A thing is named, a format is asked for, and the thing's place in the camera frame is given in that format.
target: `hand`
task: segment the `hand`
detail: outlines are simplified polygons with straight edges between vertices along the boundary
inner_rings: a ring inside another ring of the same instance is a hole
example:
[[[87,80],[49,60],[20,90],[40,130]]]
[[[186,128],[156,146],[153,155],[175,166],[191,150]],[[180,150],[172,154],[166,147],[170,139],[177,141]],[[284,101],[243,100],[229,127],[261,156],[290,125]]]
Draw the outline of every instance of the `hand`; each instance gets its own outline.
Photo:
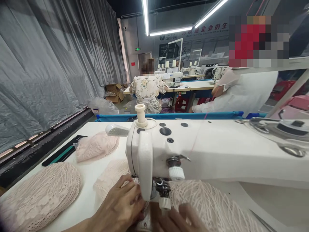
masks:
[[[179,206],[179,213],[172,208],[165,216],[159,218],[160,231],[165,232],[207,232],[204,224],[189,204]]]
[[[98,211],[89,219],[87,232],[125,232],[143,219],[145,201],[140,185],[130,175],[121,176],[108,192]]]

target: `plastic bag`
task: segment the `plastic bag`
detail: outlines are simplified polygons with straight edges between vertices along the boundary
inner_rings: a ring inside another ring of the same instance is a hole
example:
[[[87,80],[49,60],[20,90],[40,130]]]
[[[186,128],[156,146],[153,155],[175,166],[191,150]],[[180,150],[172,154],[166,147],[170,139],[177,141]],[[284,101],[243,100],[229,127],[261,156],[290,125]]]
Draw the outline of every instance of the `plastic bag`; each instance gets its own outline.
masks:
[[[127,109],[134,109],[134,107],[136,106],[136,98],[133,98],[132,101],[129,101],[127,104],[125,104],[123,107],[127,108]]]
[[[106,92],[106,96],[107,97],[111,97],[111,96],[116,96],[117,94],[113,93],[113,92]]]
[[[100,98],[100,97],[93,98],[89,103],[89,107],[91,108],[94,115],[119,114],[119,110],[114,105],[114,103],[104,98]]]

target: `floral dress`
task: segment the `floral dress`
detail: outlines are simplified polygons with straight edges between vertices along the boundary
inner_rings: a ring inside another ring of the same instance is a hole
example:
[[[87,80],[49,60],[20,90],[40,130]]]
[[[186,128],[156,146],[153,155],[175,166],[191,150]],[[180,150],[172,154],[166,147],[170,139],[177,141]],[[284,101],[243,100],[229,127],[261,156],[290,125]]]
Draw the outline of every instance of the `floral dress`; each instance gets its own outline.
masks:
[[[160,76],[147,75],[134,77],[132,92],[136,94],[137,103],[146,106],[146,114],[160,113],[162,107],[157,96],[166,93],[167,86]]]

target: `fabric pile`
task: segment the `fabric pile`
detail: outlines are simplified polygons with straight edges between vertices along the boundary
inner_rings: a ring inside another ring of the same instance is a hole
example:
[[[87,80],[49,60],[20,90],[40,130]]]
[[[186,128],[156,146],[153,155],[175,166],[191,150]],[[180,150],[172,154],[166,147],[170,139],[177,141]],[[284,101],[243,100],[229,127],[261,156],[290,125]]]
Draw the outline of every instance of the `fabric pile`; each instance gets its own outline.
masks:
[[[118,144],[119,137],[108,136],[105,131],[84,137],[79,140],[75,152],[77,162],[101,159],[115,151]]]
[[[13,189],[1,202],[7,232],[36,232],[51,223],[78,196],[82,178],[77,168],[49,165]]]
[[[94,184],[98,196],[105,199],[121,175],[130,173],[126,159],[111,161]],[[265,230],[236,202],[208,183],[198,180],[170,181],[172,206],[178,210],[182,203],[190,203],[209,232],[264,232]],[[144,210],[145,219],[136,231],[152,231],[150,208]]]

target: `woman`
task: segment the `woman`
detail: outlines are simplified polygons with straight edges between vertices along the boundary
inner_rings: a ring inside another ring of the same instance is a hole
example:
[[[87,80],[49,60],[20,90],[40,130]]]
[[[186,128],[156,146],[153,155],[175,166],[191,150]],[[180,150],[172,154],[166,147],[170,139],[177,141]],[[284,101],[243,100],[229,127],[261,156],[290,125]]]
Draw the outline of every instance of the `woman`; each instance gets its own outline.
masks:
[[[269,98],[277,76],[277,71],[239,75],[227,70],[211,92],[216,99],[191,107],[189,113],[243,111],[244,117],[257,113]]]
[[[164,94],[168,90],[167,85],[160,76],[154,75],[154,59],[149,59],[142,66],[142,76],[134,77],[130,91],[136,94],[137,103],[146,106],[146,114],[160,113],[161,104],[157,96],[159,92]]]

